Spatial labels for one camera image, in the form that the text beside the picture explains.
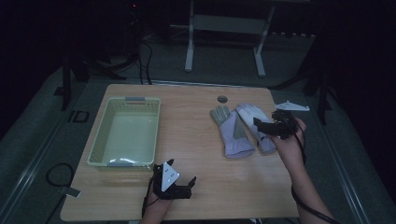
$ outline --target storage tray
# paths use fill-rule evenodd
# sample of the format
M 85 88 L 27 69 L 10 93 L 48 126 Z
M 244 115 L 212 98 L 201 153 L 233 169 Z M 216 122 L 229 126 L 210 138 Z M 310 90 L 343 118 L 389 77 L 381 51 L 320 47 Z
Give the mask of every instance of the storage tray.
M 88 164 L 151 170 L 160 105 L 161 100 L 154 97 L 108 99 Z

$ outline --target pair of gloves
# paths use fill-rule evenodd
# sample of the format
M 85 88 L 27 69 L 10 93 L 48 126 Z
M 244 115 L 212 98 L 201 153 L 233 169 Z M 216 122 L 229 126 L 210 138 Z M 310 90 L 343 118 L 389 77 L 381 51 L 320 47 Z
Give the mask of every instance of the pair of gloves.
M 272 122 L 257 106 L 241 104 L 238 105 L 236 111 L 230 111 L 228 106 L 218 105 L 216 109 L 210 111 L 210 116 L 219 126 L 227 158 L 246 157 L 253 153 L 255 148 L 249 142 L 244 125 L 239 117 L 249 127 L 257 140 L 257 146 L 262 149 L 263 153 L 271 153 L 276 149 L 274 143 L 265 133 L 259 133 L 257 126 L 253 124 L 253 118 L 260 119 L 262 122 Z

